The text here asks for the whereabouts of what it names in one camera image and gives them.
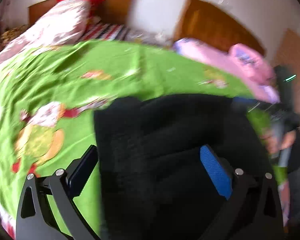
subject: green bed sheet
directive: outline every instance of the green bed sheet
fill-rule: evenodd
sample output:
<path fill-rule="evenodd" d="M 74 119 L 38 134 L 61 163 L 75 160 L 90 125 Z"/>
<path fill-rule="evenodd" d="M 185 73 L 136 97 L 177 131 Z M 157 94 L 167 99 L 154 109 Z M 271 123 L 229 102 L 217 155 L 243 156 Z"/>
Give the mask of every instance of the green bed sheet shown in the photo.
<path fill-rule="evenodd" d="M 96 144 L 92 113 L 99 105 L 89 103 L 108 100 L 102 109 L 118 97 L 147 100 L 178 93 L 253 98 L 234 76 L 172 51 L 134 43 L 94 40 L 31 49 L 1 64 L 0 203 L 16 217 L 29 171 L 51 175 Z M 42 159 L 46 153 L 53 158 Z M 99 199 L 96 167 L 74 199 L 96 233 Z M 49 201 L 60 229 L 69 233 L 53 199 Z"/>

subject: bed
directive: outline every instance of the bed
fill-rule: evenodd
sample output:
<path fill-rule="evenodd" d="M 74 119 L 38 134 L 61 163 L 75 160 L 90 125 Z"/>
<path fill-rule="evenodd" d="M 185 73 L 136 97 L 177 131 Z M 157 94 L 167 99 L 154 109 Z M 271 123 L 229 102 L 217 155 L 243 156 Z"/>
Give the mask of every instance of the bed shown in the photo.
<path fill-rule="evenodd" d="M 131 1 L 106 0 L 98 15 L 105 22 L 125 24 Z M 30 25 L 56 3 L 46 0 L 30 6 Z M 202 8 L 210 24 L 201 25 Z M 188 0 L 174 39 L 200 38 L 224 51 L 241 42 L 264 54 L 257 39 L 231 19 L 214 5 Z M 244 81 L 229 71 L 136 43 L 92 39 L 29 47 L 1 62 L 0 215 L 6 216 L 2 220 L 9 224 L 10 235 L 14 237 L 14 218 L 27 174 L 48 176 L 96 144 L 94 110 L 125 96 L 148 100 L 184 93 L 254 98 Z M 249 118 L 259 135 L 268 127 L 266 117 L 258 111 L 252 111 Z M 74 200 L 97 234 L 102 224 L 99 200 L 97 167 Z M 60 230 L 69 234 L 53 199 L 49 202 Z"/>

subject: silver screw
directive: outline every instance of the silver screw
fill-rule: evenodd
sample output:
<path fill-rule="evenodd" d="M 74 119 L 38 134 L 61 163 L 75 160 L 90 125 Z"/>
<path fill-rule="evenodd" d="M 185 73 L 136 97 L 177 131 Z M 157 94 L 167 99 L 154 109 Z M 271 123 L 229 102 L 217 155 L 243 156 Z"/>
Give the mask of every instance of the silver screw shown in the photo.
<path fill-rule="evenodd" d="M 269 172 L 267 172 L 267 173 L 266 173 L 266 178 L 267 178 L 267 179 L 272 179 L 272 174 L 269 173 Z"/>
<path fill-rule="evenodd" d="M 237 174 L 237 175 L 242 175 L 243 174 L 243 170 L 241 170 L 241 169 L 235 169 L 235 174 Z"/>
<path fill-rule="evenodd" d="M 64 172 L 65 172 L 64 169 L 58 169 L 58 170 L 56 171 L 56 175 L 57 175 L 57 176 L 61 176 Z"/>
<path fill-rule="evenodd" d="M 31 179 L 33 179 L 33 177 L 34 177 L 34 174 L 30 173 L 30 174 L 28 174 L 27 179 L 31 180 Z"/>

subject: pink pillow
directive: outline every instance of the pink pillow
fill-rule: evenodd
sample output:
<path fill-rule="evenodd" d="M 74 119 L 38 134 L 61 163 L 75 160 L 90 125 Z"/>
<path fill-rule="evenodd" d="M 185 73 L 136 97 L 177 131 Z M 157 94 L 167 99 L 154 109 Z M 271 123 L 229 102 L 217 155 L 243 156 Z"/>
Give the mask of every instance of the pink pillow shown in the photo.
<path fill-rule="evenodd" d="M 238 43 L 229 49 L 229 57 L 251 80 L 259 85 L 270 85 L 274 71 L 257 51 Z"/>

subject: wooden headboard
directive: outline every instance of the wooden headboard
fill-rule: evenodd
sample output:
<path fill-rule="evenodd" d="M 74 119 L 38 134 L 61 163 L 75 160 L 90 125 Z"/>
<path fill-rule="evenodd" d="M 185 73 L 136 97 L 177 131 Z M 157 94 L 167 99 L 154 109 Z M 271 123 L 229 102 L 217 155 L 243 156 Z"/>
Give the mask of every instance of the wooden headboard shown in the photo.
<path fill-rule="evenodd" d="M 97 9 L 97 15 L 105 23 L 125 24 L 132 0 L 105 0 Z M 45 0 L 31 5 L 29 26 L 32 26 L 42 15 L 57 4 L 57 0 Z"/>
<path fill-rule="evenodd" d="M 265 55 L 264 48 L 245 27 L 215 5 L 202 0 L 186 1 L 173 40 L 181 38 L 196 38 L 222 51 L 242 43 Z"/>

